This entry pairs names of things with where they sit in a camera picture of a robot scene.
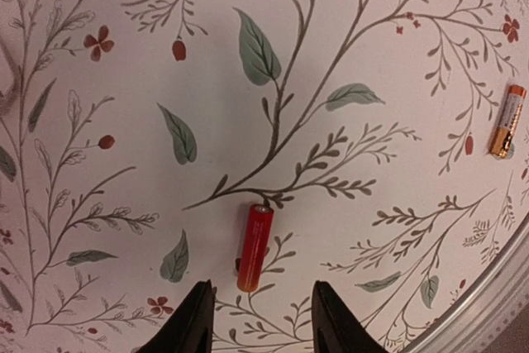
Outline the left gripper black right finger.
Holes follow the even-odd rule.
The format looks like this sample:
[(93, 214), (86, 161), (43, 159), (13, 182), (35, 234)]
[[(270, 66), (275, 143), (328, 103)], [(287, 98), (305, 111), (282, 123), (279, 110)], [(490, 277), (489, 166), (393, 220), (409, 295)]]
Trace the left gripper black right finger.
[(386, 353), (327, 281), (316, 281), (311, 302), (313, 347), (319, 353)]

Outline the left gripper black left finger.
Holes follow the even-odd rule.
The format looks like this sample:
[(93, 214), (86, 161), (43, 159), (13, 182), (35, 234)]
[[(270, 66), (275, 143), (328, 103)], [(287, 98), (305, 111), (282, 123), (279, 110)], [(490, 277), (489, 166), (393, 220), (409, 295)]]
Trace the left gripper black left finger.
[(210, 353), (214, 312), (212, 281), (197, 282), (166, 323), (137, 352)]

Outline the red battery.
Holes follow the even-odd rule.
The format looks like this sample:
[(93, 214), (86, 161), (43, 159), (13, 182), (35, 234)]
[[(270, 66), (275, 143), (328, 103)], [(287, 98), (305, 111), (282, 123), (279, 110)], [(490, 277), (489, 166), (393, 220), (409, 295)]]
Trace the red battery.
[(250, 207), (237, 278), (237, 287), (242, 292), (252, 293), (258, 288), (273, 217), (270, 207), (262, 204)]

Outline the gold black battery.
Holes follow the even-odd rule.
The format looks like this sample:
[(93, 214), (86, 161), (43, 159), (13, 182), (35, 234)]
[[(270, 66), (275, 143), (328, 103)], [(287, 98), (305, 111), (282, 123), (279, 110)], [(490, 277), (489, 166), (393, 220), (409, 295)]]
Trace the gold black battery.
[(527, 90), (523, 86), (518, 84), (508, 86), (503, 107), (488, 148), (491, 155), (501, 159), (508, 156), (526, 95)]

